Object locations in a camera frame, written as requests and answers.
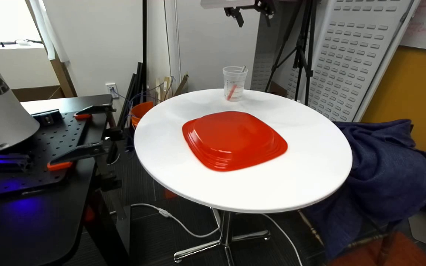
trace yellow wall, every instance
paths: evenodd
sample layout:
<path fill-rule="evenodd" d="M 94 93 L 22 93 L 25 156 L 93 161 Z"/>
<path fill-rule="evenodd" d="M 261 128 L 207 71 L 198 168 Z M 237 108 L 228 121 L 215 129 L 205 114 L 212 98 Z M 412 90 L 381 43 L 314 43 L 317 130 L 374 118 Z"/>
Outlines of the yellow wall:
<path fill-rule="evenodd" d="M 399 47 L 362 122 L 412 120 L 417 148 L 426 150 L 426 50 Z"/>

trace straw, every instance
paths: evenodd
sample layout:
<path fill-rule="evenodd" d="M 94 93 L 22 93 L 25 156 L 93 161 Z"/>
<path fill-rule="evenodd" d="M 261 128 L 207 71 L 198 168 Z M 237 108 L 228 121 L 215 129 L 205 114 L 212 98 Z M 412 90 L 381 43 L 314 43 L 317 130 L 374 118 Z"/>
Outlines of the straw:
<path fill-rule="evenodd" d="M 243 69 L 241 70 L 241 73 L 244 72 L 246 70 L 246 66 L 243 66 Z M 234 84 L 233 88 L 231 88 L 230 94 L 228 94 L 228 97 L 226 98 L 226 100 L 230 100 L 231 96 L 233 96 L 234 90 L 236 89 L 237 85 Z"/>

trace table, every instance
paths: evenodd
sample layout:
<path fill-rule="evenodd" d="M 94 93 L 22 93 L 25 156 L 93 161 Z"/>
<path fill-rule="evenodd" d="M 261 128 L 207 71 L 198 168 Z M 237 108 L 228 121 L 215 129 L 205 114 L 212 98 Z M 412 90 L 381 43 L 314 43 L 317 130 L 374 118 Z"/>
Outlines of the table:
<path fill-rule="evenodd" d="M 245 91 L 229 102 L 223 89 L 207 89 L 173 97 L 152 108 L 135 132 L 135 150 L 142 166 L 161 185 L 196 203 L 224 211 L 217 241 L 177 252 L 185 256 L 223 246 L 233 265 L 230 242 L 268 238 L 262 231 L 232 236 L 236 212 L 271 213 L 300 209 L 328 197 L 346 180 L 352 153 L 341 131 L 321 114 L 281 96 Z M 206 168 L 191 152 L 182 126 L 210 113 L 241 111 L 264 121 L 288 143 L 283 155 L 253 167 L 230 172 Z"/>
<path fill-rule="evenodd" d="M 111 102 L 111 95 L 98 95 L 24 102 L 22 105 L 29 113 L 52 109 L 74 112 Z M 93 115 L 87 125 L 84 144 L 102 140 L 106 120 L 105 114 Z M 0 265 L 61 264 L 73 256 L 81 237 L 94 166 L 92 158 L 79 160 L 65 186 L 28 197 L 0 200 Z"/>

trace red plastic plate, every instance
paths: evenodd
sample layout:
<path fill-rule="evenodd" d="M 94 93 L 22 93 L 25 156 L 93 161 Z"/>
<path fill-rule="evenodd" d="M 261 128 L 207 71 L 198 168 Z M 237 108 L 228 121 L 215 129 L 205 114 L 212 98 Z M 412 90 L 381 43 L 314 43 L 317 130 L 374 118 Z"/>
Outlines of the red plastic plate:
<path fill-rule="evenodd" d="M 287 150 L 279 133 L 249 113 L 212 113 L 186 122 L 182 131 L 195 156 L 215 171 L 258 165 Z"/>

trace black optical breadboard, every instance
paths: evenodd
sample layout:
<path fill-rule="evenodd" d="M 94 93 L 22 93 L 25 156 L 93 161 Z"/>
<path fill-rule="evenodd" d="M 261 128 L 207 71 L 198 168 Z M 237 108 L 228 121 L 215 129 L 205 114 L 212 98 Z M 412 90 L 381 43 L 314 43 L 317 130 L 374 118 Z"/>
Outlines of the black optical breadboard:
<path fill-rule="evenodd" d="M 47 163 L 81 142 L 87 120 L 76 120 L 74 114 L 62 113 L 61 122 L 41 126 L 27 140 L 2 151 L 1 154 L 28 154 L 33 165 L 24 172 L 0 172 L 0 196 L 36 191 L 66 180 L 67 169 L 51 172 Z"/>

